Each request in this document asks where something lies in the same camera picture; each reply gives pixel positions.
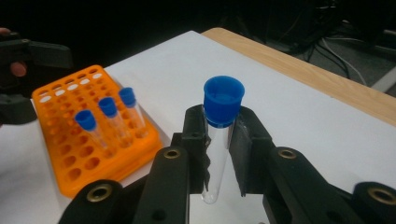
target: black object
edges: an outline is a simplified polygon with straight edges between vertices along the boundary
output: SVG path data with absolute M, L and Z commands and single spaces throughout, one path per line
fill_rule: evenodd
M 206 123 L 201 105 L 186 111 L 183 133 L 160 150 L 150 174 L 126 188 L 93 182 L 60 220 L 68 223 L 189 223 L 189 194 L 205 180 Z M 241 107 L 230 145 L 241 195 L 263 194 L 271 223 L 394 223 L 396 190 L 359 183 L 348 194 L 329 183 L 303 154 L 275 147 L 253 111 Z
M 68 47 L 23 39 L 15 32 L 0 35 L 0 90 L 20 84 L 9 69 L 11 63 L 18 61 L 61 68 L 73 66 Z M 35 110 L 29 99 L 21 95 L 0 94 L 0 123 L 23 124 L 35 119 Z

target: human hand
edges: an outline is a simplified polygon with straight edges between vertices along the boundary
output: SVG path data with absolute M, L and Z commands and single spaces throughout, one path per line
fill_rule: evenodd
M 7 35 L 11 31 L 7 28 L 0 27 L 0 35 Z M 9 66 L 9 70 L 16 77 L 23 77 L 26 75 L 26 63 L 25 62 L 15 62 Z

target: wooden strip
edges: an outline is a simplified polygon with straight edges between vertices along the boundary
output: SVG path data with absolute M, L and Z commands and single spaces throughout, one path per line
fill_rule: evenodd
M 202 35 L 396 127 L 396 98 L 222 28 Z

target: test tube rack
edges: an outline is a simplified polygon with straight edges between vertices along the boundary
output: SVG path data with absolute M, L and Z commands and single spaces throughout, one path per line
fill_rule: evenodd
M 148 134 L 136 134 L 126 107 L 118 96 L 120 86 L 100 66 L 93 65 L 72 75 L 36 89 L 32 98 L 49 159 L 60 192 L 73 198 L 87 184 L 98 179 L 121 181 L 127 175 L 151 161 L 163 147 L 159 132 L 144 117 Z M 125 146 L 114 138 L 114 129 L 106 122 L 98 102 L 113 97 L 123 122 L 132 136 L 132 144 Z M 75 122 L 78 111 L 90 109 L 97 125 L 110 142 L 103 150 Z

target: white tabletop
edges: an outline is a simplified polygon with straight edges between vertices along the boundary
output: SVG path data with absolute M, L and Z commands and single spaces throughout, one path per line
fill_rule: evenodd
M 279 147 L 300 150 L 333 185 L 349 192 L 361 181 L 396 189 L 396 128 L 290 79 L 194 32 L 106 68 L 122 86 L 134 88 L 145 113 L 168 146 L 182 131 L 187 108 L 203 102 L 214 76 L 239 79 L 252 109 Z M 0 223 L 56 223 L 70 202 L 54 181 L 37 121 L 0 129 Z M 149 164 L 127 177 L 128 185 Z M 268 223 L 261 195 L 240 197 L 227 161 L 219 199 L 191 195 L 191 223 Z

